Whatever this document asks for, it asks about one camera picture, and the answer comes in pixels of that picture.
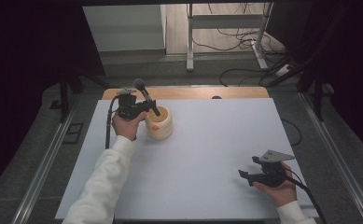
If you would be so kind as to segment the person's right hand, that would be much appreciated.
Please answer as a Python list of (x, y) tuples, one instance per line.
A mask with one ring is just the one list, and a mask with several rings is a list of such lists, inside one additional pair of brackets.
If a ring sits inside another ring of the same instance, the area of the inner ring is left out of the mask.
[(254, 182), (253, 186), (268, 194), (273, 199), (277, 207), (295, 202), (298, 199), (296, 186), (287, 180), (285, 180), (282, 185), (276, 188), (268, 187), (259, 182)]

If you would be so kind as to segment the white table mat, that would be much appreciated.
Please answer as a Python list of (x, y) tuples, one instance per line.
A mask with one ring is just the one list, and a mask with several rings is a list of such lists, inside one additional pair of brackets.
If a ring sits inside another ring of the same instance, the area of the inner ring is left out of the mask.
[(131, 171), (115, 218), (122, 221), (233, 221), (275, 218), (272, 199), (239, 173), (257, 174), (255, 156), (290, 154), (271, 98), (162, 100), (174, 130), (154, 140), (138, 128)]

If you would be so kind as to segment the cream ribbed cup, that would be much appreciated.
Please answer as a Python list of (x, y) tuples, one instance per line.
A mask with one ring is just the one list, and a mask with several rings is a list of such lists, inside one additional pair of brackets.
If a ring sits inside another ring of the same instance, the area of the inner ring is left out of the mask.
[(161, 115), (157, 117), (154, 113), (147, 113), (147, 118), (145, 119), (147, 134), (155, 139), (162, 140), (170, 136), (173, 132), (173, 115), (171, 111), (164, 107), (157, 107), (161, 112)]

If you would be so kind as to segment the black stand legs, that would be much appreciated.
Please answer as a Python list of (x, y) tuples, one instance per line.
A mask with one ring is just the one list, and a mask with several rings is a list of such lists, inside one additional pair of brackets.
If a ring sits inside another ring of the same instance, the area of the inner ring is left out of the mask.
[(320, 58), (323, 55), (323, 50), (321, 48), (317, 48), (312, 56), (304, 63), (299, 64), (293, 70), (286, 72), (284, 75), (275, 78), (274, 80), (267, 81), (267, 78), (270, 76), (265, 74), (263, 78), (259, 81), (259, 85), (265, 88), (274, 87), (287, 79), (300, 74), (300, 79), (296, 85), (297, 90), (301, 92), (307, 92), (311, 87), (314, 87), (313, 93), (313, 111), (316, 117), (322, 121), (322, 97), (323, 93), (323, 85), (324, 79), (320, 74)]
[(76, 66), (63, 70), (60, 73), (60, 99), (54, 100), (50, 105), (50, 109), (61, 110), (60, 123), (64, 123), (71, 113), (69, 90), (71, 90), (72, 93), (81, 94), (85, 89), (82, 84), (82, 77), (89, 79), (104, 89), (111, 88), (111, 85), (103, 80), (103, 76), (104, 74), (98, 76), (97, 74), (93, 74), (93, 72), (88, 72), (87, 70)]

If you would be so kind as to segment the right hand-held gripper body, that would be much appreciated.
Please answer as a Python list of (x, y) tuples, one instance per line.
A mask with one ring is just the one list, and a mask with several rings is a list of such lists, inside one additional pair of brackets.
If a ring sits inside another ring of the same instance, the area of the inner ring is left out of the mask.
[(271, 188), (279, 187), (284, 182), (283, 175), (286, 174), (282, 162), (294, 159), (295, 157), (292, 155), (267, 150), (260, 156), (260, 161), (262, 162), (260, 166), (262, 174), (264, 175), (263, 180), (260, 183)]

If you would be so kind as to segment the person's left hand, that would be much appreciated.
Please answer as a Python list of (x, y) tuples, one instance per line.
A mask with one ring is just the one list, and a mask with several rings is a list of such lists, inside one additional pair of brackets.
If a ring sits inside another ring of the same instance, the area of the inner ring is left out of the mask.
[(120, 135), (134, 141), (141, 121), (145, 120), (147, 112), (141, 112), (135, 119), (123, 119), (116, 113), (112, 118), (112, 127), (116, 135)]

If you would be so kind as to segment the black makeup brush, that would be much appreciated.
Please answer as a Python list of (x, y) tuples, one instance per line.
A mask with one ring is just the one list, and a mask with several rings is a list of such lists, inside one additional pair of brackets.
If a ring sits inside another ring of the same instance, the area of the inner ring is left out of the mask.
[(150, 108), (153, 110), (155, 115), (157, 117), (159, 117), (161, 115), (161, 112), (159, 111), (159, 109), (156, 106), (156, 101), (151, 99), (151, 97), (146, 89), (144, 80), (141, 78), (137, 78), (133, 81), (133, 85), (137, 90), (139, 90), (142, 93), (142, 95), (144, 96), (146, 101), (150, 104)]

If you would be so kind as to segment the white power strip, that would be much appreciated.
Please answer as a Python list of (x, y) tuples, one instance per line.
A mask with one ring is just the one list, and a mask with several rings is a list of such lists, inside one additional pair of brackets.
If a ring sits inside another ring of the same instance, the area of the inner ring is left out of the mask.
[(285, 64), (283, 67), (281, 67), (276, 73), (275, 75), (277, 77), (281, 77), (284, 74), (286, 74), (287, 72), (291, 71), (293, 69), (293, 67), (290, 64)]

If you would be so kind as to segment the black floor plate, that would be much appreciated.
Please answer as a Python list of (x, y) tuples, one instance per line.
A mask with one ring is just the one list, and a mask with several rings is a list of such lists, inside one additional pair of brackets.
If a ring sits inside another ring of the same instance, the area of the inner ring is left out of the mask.
[(83, 123), (71, 123), (64, 135), (63, 143), (74, 145), (78, 142), (83, 129)]

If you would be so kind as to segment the white panel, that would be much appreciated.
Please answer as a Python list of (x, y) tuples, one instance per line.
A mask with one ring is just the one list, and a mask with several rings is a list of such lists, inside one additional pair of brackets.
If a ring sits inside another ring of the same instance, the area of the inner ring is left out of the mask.
[(165, 49), (164, 6), (83, 7), (99, 51)]

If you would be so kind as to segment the white metal stand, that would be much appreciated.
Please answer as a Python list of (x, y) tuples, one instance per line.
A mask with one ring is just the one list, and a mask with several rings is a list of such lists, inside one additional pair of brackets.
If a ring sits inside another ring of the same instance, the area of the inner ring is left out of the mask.
[(267, 27), (272, 10), (272, 2), (266, 3), (261, 14), (233, 14), (233, 15), (194, 15), (193, 5), (187, 5), (188, 16), (188, 48), (187, 48), (187, 71), (194, 69), (193, 52), (193, 31), (197, 29), (237, 29), (237, 28), (258, 28), (258, 36), (251, 40), (252, 50), (256, 56), (261, 70), (268, 70), (269, 67), (264, 59), (261, 41)]

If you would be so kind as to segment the dark curtain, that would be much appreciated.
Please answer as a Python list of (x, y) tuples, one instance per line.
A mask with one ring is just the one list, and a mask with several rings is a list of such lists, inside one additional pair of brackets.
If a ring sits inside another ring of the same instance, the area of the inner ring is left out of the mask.
[(41, 107), (66, 79), (105, 73), (78, 0), (0, 0), (0, 176)]
[(306, 63), (340, 7), (344, 16), (315, 69), (334, 90), (332, 104), (363, 142), (363, 0), (281, 0), (273, 4), (267, 33), (295, 63)]

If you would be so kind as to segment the metal floor rail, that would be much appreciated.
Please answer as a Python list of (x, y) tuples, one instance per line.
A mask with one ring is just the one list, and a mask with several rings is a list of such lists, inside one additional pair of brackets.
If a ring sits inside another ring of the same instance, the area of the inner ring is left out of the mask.
[(309, 114), (311, 121), (316, 128), (325, 148), (328, 151), (328, 154), (333, 161), (338, 173), (341, 176), (341, 179), (349, 191), (353, 202), (356, 205), (356, 208), (359, 214), (363, 218), (363, 188), (357, 182), (355, 176), (352, 174), (352, 170), (346, 164), (341, 152), (339, 151), (337, 145), (335, 144), (332, 136), (330, 135), (327, 126), (323, 121), (321, 121), (318, 116), (314, 112), (314, 103), (309, 98), (308, 93), (300, 93), (300, 99), (302, 100), (306, 111)]
[(22, 198), (14, 217), (11, 220), (11, 224), (27, 224), (27, 221), (34, 210), (38, 196), (49, 175), (51, 166), (54, 163), (59, 148), (63, 142), (66, 131), (68, 130), (68, 127), (70, 126), (71, 121), (76, 113), (78, 103), (78, 99), (72, 102), (69, 113), (65, 116), (64, 121), (58, 125), (58, 128), (51, 139), (47, 151), (39, 163), (32, 181)]

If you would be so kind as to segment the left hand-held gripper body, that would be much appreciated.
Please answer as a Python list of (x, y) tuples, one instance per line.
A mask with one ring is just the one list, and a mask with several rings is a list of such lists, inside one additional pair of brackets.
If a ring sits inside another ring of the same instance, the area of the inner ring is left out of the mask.
[(143, 111), (148, 111), (148, 104), (145, 102), (137, 103), (135, 90), (123, 89), (117, 92), (119, 107), (117, 109), (119, 116), (123, 119), (136, 119)]

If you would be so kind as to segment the wooden table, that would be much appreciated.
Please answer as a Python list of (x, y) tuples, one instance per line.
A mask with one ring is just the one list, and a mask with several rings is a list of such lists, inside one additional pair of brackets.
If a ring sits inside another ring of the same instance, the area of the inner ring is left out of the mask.
[(154, 100), (269, 98), (263, 87), (154, 87), (147, 91)]

